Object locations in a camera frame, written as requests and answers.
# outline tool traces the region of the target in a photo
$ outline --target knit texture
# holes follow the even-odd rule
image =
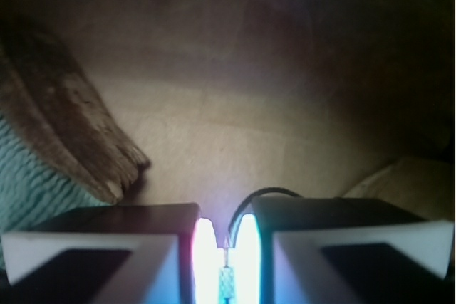
[[[102,205],[106,204],[44,164],[0,113],[0,235],[25,231],[74,208]],[[0,268],[4,268],[1,239]]]

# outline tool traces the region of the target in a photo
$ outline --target wooden surface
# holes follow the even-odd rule
[[[454,129],[454,0],[2,2],[68,44],[152,160],[126,203],[197,202],[219,243],[255,189],[340,195]]]

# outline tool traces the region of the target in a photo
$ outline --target led light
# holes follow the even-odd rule
[[[246,214],[242,217],[233,254],[236,303],[259,303],[261,250],[254,215]]]
[[[199,219],[192,242],[196,304],[217,303],[219,295],[219,259],[212,222],[209,219]]]

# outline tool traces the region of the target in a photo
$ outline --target blue light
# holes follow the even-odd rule
[[[257,220],[242,217],[233,255],[236,304],[259,303],[261,249]]]

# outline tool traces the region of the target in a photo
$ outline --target bright white light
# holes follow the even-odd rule
[[[242,217],[232,259],[236,303],[259,303],[261,250],[257,220],[252,214]]]
[[[195,303],[214,304],[219,296],[219,259],[214,227],[209,219],[199,219],[192,242]]]

